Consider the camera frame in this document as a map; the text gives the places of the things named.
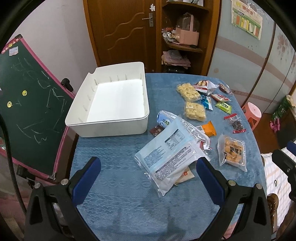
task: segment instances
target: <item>blue tablecloth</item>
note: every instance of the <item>blue tablecloth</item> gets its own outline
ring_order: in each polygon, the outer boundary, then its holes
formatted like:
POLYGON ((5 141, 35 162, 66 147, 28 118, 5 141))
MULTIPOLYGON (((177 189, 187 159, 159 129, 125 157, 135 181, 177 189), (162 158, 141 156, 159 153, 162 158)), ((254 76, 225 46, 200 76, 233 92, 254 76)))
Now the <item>blue tablecloth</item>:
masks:
MULTIPOLYGON (((184 99, 176 91, 176 86, 187 82, 195 84, 200 80, 211 80, 216 84, 222 82, 187 74, 146 74, 150 107, 148 131, 130 136, 79 137, 71 176, 92 156, 99 157, 102 162, 101 173, 84 203, 77 207, 100 240, 192 240, 204 232, 216 215, 219 207, 212 203, 194 163, 190 169, 195 178, 173 186, 159 198, 134 160, 134 154, 153 139, 149 130, 157 125, 156 116, 160 110, 183 116, 184 99)), ((255 183, 261 183, 266 192, 264 168, 255 137, 235 97, 232 95, 230 99, 232 113, 236 112, 243 118, 245 133, 232 134, 232 126, 223 119, 227 114, 215 107, 214 100, 213 111, 206 111, 205 122, 189 122, 197 126, 212 121, 217 136, 211 137, 209 156, 215 169, 239 185, 253 187, 255 183), (221 133, 245 141, 248 172, 228 164, 219 167, 217 141, 221 133)))

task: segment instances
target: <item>white plastic storage box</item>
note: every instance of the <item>white plastic storage box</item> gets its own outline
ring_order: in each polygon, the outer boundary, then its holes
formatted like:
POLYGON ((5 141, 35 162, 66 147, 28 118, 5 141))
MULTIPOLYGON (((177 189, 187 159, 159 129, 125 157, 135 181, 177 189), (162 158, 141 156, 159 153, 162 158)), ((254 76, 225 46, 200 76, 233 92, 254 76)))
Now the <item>white plastic storage box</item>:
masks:
POLYGON ((81 137, 141 134, 149 104, 144 64, 115 64, 88 73, 65 123, 81 137))

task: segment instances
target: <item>pink frame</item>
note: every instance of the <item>pink frame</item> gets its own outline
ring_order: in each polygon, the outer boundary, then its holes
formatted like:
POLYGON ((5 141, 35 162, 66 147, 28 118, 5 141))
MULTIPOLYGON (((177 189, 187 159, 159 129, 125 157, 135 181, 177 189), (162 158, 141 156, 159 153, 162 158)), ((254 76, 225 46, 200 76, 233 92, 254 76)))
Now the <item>pink frame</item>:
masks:
MULTIPOLYGON (((46 71, 46 73, 72 98, 74 99, 75 95, 73 93, 71 93, 69 90, 65 89, 64 86, 61 85, 60 81, 50 72, 50 70, 44 65, 44 63, 41 62, 41 60, 38 58, 38 56, 33 52, 33 50, 29 47, 29 45, 27 44, 27 42, 23 39, 23 38, 14 38, 13 40, 11 40, 3 49, 3 51, 6 51, 7 50, 7 47, 9 44, 13 44, 13 42, 18 42, 18 41, 21 41, 23 43, 23 45, 25 46, 25 48, 29 51, 29 53, 33 56, 33 58, 39 63, 39 65, 43 68, 44 71, 46 71)), ((68 131, 69 131, 69 127, 66 126, 65 128, 65 131, 63 133, 63 136, 62 136, 62 139, 61 139, 61 142, 59 144, 59 149, 58 149, 58 152, 57 152, 57 156, 56 156, 56 159, 55 159, 55 162, 54 162, 54 170, 53 170, 53 176, 54 174, 57 172, 57 168, 58 168, 58 165, 59 165, 59 160, 60 160, 60 157, 61 157, 61 152, 62 152, 62 148, 63 148, 63 145, 64 145, 64 141, 65 141, 65 138, 66 138, 66 135, 68 134, 68 131)), ((7 157, 6 155, 6 151, 3 150, 2 148, 0 148, 0 154, 7 157)), ((33 175, 36 175, 37 177, 40 177, 42 179, 48 179, 48 178, 51 178, 52 176, 49 176, 45 173, 42 173, 36 169, 33 169, 23 163, 21 163, 20 161, 16 160, 15 158, 12 158, 12 161, 13 163, 17 164, 17 165, 21 165, 25 168, 28 169, 28 171, 30 173, 32 173, 33 175)))

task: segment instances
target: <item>checkered cloth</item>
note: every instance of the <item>checkered cloth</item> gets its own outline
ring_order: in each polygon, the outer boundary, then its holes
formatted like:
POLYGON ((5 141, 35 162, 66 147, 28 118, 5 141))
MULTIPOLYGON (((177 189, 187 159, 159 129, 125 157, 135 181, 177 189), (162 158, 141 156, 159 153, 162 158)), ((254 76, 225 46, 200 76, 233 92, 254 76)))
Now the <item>checkered cloth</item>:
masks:
MULTIPOLYGON (((296 162, 296 156, 289 152, 287 148, 283 148, 282 151, 296 162)), ((275 193, 279 198, 277 209, 277 226, 279 227, 288 213, 291 204, 289 198, 291 185, 288 183, 287 175, 272 162, 271 155, 272 153, 261 154, 265 161, 264 171, 267 183, 267 195, 275 193)))

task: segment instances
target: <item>blue gripper pad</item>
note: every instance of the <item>blue gripper pad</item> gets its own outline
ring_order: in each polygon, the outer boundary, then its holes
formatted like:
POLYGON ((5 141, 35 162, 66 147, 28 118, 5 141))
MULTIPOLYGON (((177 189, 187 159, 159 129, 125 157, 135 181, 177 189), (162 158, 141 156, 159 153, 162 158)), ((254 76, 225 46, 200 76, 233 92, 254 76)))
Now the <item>blue gripper pad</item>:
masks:
POLYGON ((69 193, 72 195, 72 203, 74 206, 84 202, 100 171, 101 161, 99 158, 93 156, 83 169, 75 172, 69 185, 69 193))
POLYGON ((296 144, 292 141, 289 141, 287 144, 287 150, 296 156, 296 144))
POLYGON ((228 195, 227 180, 216 171, 206 158, 201 157, 196 162, 196 171, 200 176, 207 192, 214 204, 220 207, 224 204, 228 195))

